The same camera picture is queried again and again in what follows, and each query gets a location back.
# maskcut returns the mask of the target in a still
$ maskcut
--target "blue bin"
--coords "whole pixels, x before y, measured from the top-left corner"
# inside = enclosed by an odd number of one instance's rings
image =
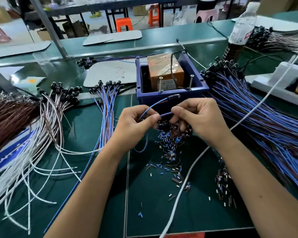
[[[190,89],[174,89],[174,90],[167,90],[162,92],[144,92],[143,86],[143,75],[145,72],[148,72],[148,64],[141,64],[139,58],[136,59],[136,68],[137,68],[137,100],[139,104],[145,104],[151,106],[152,104],[158,102],[161,99],[166,98],[167,96],[180,94],[179,99],[171,100],[166,103],[158,104],[153,109],[156,110],[159,114],[165,114],[170,112],[171,108],[183,100],[188,98],[201,98],[202,93],[209,90],[208,85],[201,77],[199,71],[194,67],[191,60],[189,59],[188,55],[185,51],[180,53],[178,58],[179,65],[182,67],[184,71],[184,83],[190,82],[190,75],[194,75],[192,80],[192,86]]]

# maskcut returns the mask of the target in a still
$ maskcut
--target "left hand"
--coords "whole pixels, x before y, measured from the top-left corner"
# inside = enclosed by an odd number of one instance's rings
[[[141,140],[145,132],[151,127],[156,126],[161,116],[152,108],[147,111],[145,120],[137,123],[139,117],[149,108],[147,105],[137,105],[124,108],[119,116],[115,131],[110,141],[123,152],[127,152]]]

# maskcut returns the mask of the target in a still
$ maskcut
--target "hand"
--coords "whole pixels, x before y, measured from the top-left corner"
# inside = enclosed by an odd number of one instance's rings
[[[110,140],[123,152],[127,152],[136,146],[145,132],[157,125],[161,116],[152,108],[144,115],[145,120],[137,123],[139,117],[148,109],[147,105],[138,105],[124,108],[118,119],[118,124]]]
[[[189,123],[197,135],[210,146],[217,148],[233,136],[227,127],[223,115],[213,98],[189,98],[171,109],[174,116],[170,123],[180,120],[184,130]]]

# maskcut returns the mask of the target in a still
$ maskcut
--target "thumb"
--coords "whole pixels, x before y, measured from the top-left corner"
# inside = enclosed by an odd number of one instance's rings
[[[195,119],[195,114],[186,110],[185,108],[174,106],[171,108],[171,112],[174,113],[179,118],[191,123]]]
[[[145,133],[148,129],[153,127],[160,119],[161,116],[159,114],[153,114],[138,124],[141,127],[142,132]]]

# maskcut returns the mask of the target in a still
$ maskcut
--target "plastic water bottle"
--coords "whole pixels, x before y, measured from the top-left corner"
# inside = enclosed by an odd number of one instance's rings
[[[236,60],[239,56],[256,25],[259,5],[259,2],[250,2],[246,11],[236,20],[223,55],[224,60]]]

